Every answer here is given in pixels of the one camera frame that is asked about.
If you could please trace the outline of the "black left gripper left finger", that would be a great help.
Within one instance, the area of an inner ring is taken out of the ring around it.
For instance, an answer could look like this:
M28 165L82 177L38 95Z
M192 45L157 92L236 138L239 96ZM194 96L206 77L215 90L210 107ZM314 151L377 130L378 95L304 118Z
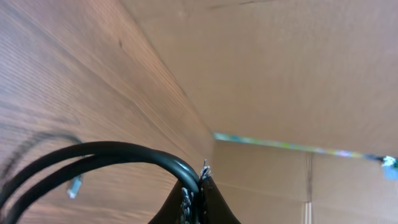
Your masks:
M148 224L191 224L193 192L177 181L163 206Z

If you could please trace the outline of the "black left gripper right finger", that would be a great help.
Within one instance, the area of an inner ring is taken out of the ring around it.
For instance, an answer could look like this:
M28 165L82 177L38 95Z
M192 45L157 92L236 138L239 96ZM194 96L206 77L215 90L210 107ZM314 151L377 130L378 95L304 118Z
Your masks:
M210 166L200 172L199 221L203 224L241 224L235 217L212 178Z

